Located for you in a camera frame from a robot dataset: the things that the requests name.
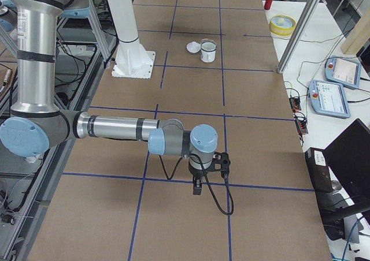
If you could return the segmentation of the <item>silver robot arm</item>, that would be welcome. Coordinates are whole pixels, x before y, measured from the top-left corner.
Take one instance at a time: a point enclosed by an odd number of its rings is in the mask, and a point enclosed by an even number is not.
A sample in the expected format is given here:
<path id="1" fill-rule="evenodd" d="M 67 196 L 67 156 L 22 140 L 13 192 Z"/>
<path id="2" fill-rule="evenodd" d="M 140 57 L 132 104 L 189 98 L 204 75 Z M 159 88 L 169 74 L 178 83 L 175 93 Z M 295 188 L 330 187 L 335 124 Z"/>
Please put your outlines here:
<path id="1" fill-rule="evenodd" d="M 11 0 L 17 8 L 18 96 L 1 125 L 1 142 L 13 154 L 37 156 L 70 139 L 104 137 L 148 143 L 156 155 L 189 160 L 193 192 L 214 170 L 218 135 L 210 125 L 190 131 L 178 120 L 103 117 L 60 110 L 54 103 L 57 19 L 90 10 L 90 0 Z"/>

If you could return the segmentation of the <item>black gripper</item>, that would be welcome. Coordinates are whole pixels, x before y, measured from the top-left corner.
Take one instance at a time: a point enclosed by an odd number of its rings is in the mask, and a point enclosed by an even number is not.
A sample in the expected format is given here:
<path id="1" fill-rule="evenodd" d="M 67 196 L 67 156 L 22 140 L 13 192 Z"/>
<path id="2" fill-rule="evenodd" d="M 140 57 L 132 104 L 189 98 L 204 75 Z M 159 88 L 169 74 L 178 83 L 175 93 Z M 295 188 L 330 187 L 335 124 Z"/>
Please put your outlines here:
<path id="1" fill-rule="evenodd" d="M 205 171 L 189 166 L 189 172 L 193 175 L 193 195 L 201 195 L 202 178 L 205 175 Z"/>

